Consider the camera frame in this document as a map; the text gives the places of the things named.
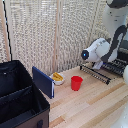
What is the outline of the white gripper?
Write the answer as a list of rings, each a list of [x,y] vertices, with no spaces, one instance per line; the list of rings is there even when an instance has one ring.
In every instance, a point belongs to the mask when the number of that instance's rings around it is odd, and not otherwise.
[[[95,64],[94,64],[94,66],[92,67],[92,69],[99,70],[102,65],[103,65],[103,61],[95,62]]]

